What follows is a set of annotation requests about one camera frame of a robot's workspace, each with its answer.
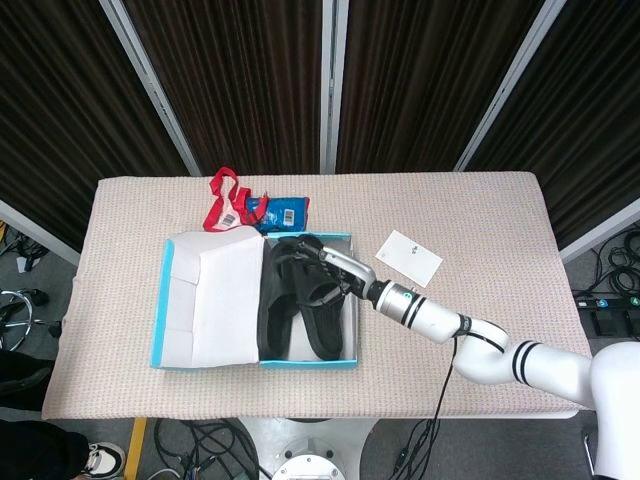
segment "barcode label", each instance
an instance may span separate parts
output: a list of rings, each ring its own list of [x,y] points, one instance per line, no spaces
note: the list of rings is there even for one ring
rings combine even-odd
[[[231,215],[230,213],[227,213],[224,218],[222,219],[222,224],[225,227],[229,227],[233,221],[236,219],[236,217],[234,217],[233,215]]]
[[[293,227],[293,219],[295,217],[295,212],[293,210],[290,210],[288,208],[284,209],[284,221],[282,222],[282,224],[285,227]]]

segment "robotic arm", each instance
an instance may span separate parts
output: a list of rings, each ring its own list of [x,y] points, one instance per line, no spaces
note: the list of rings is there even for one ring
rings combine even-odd
[[[371,267],[300,238],[299,255],[325,265],[345,291],[371,301],[376,311],[438,344],[465,337],[453,364],[463,377],[480,384],[516,381],[595,409],[596,478],[640,478],[640,344],[612,345],[592,360],[534,341],[509,347],[499,326],[455,313],[395,282],[380,282]]]

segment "floor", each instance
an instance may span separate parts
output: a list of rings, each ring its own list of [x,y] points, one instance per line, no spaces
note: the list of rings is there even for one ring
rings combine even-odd
[[[586,287],[593,278],[595,255],[587,252],[566,266],[573,288]],[[52,253],[45,256],[32,272],[19,274],[16,255],[0,257],[0,288],[38,288],[50,295],[48,305],[38,307],[36,316],[61,320],[71,293],[75,267]],[[593,352],[607,341],[593,341]],[[36,327],[21,351],[40,358],[55,358],[57,340],[46,328]],[[38,419],[38,413],[0,408],[5,420]],[[110,441],[127,448],[133,427],[132,419],[65,420],[53,423],[77,431],[90,441]],[[140,479],[147,479],[163,467],[154,446],[151,419],[139,467]],[[580,412],[569,420],[443,420],[430,466],[431,478],[445,479],[565,479],[590,478],[582,445],[583,432],[596,423],[593,412]],[[413,426],[411,420],[383,420],[369,435],[361,457],[361,478],[388,478],[399,450]],[[173,448],[185,449],[188,430],[178,422],[168,421],[162,438]],[[201,478],[226,478],[211,468]]]

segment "beige tablecloth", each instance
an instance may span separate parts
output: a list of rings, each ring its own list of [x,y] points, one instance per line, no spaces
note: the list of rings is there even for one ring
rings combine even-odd
[[[346,371],[258,365],[193,372],[149,367],[165,238],[200,230],[208,178],[100,182],[45,418],[432,415],[452,344],[434,345],[360,302],[360,364]],[[308,229],[353,234],[379,279],[413,285],[374,255],[393,229],[444,261],[426,289],[447,307],[588,355],[544,201],[527,173],[244,177],[271,196],[310,197]],[[520,384],[454,373],[443,415],[520,415],[576,406]]]

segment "sneaker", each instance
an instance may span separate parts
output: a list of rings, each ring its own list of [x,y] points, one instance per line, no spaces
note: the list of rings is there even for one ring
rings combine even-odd
[[[82,474],[86,478],[114,478],[124,469],[124,451],[113,443],[89,444],[89,459]]]

